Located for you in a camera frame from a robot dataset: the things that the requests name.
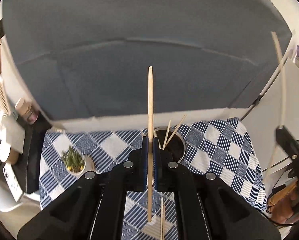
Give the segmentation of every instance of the white container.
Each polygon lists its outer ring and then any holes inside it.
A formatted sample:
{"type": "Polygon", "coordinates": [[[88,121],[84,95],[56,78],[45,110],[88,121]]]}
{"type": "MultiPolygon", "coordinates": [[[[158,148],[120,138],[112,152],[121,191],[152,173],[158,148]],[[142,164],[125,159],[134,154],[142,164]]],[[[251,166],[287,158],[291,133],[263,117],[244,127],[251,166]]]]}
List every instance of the white container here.
{"type": "Polygon", "coordinates": [[[18,160],[18,152],[16,152],[8,143],[2,141],[0,144],[0,160],[2,163],[16,164],[18,160]]]}
{"type": "Polygon", "coordinates": [[[91,159],[91,157],[89,157],[89,156],[82,156],[82,158],[85,161],[84,168],[80,172],[72,172],[72,171],[69,171],[68,169],[66,169],[69,174],[71,174],[71,175],[76,176],[76,177],[79,178],[79,177],[81,177],[87,171],[94,171],[94,162],[91,159]]]}
{"type": "Polygon", "coordinates": [[[0,140],[23,153],[25,130],[11,116],[3,116],[0,123],[0,140]]]}

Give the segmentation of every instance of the white round container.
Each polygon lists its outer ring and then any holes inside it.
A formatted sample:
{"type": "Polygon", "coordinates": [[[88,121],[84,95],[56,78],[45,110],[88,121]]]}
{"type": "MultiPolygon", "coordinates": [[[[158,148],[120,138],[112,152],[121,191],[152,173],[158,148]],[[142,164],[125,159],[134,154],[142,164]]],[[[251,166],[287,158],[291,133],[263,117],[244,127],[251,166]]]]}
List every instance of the white round container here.
{"type": "Polygon", "coordinates": [[[94,171],[94,162],[91,159],[91,157],[82,156],[82,158],[85,161],[84,168],[80,172],[72,172],[72,171],[69,171],[68,169],[66,169],[69,174],[79,178],[80,176],[82,176],[87,171],[94,171]]]}
{"type": "Polygon", "coordinates": [[[2,141],[0,144],[0,160],[2,163],[16,164],[19,153],[15,151],[10,144],[2,141]]]}

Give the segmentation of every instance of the white bowl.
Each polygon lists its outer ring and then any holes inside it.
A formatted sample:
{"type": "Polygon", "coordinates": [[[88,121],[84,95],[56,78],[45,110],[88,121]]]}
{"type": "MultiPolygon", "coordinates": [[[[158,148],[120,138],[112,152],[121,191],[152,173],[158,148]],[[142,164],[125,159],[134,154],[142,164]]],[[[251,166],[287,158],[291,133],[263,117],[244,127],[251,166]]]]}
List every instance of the white bowl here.
{"type": "Polygon", "coordinates": [[[69,174],[71,174],[73,176],[76,176],[76,177],[80,177],[80,176],[82,176],[87,171],[94,171],[94,162],[91,159],[91,157],[89,157],[89,156],[82,156],[82,158],[83,158],[83,160],[85,162],[84,168],[80,172],[72,172],[72,171],[69,171],[66,168],[66,170],[68,171],[69,174]]]}

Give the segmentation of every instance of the jar lid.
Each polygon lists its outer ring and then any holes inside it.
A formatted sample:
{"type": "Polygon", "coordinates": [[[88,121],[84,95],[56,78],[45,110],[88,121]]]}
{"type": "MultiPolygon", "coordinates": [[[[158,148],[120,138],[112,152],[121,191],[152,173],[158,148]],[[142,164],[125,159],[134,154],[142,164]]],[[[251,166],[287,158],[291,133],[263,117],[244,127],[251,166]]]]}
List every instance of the jar lid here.
{"type": "Polygon", "coordinates": [[[2,163],[6,162],[11,152],[11,145],[7,142],[1,141],[0,144],[0,160],[2,163]]]}
{"type": "Polygon", "coordinates": [[[24,98],[20,98],[15,105],[15,110],[21,116],[26,114],[26,112],[28,112],[29,109],[30,109],[30,104],[28,102],[26,102],[24,98]]]}

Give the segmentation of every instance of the blue striped tablecloth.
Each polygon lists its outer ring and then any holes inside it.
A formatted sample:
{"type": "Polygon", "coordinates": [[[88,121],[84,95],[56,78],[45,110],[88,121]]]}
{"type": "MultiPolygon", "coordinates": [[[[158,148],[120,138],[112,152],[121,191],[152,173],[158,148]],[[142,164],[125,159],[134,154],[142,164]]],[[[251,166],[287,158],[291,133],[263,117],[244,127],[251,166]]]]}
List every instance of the blue striped tablecloth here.
{"type": "MultiPolygon", "coordinates": [[[[47,133],[40,164],[40,202],[46,207],[77,178],[65,169],[60,156],[69,146],[89,155],[97,173],[110,171],[128,158],[130,151],[141,148],[143,130],[89,133],[47,133]]],[[[186,142],[182,162],[190,171],[214,172],[251,206],[267,207],[262,171],[244,125],[237,119],[200,121],[183,124],[178,132],[186,142]]],[[[152,222],[147,222],[147,193],[128,192],[122,239],[160,238],[160,199],[166,202],[165,239],[177,239],[173,193],[153,192],[152,222]]]]}

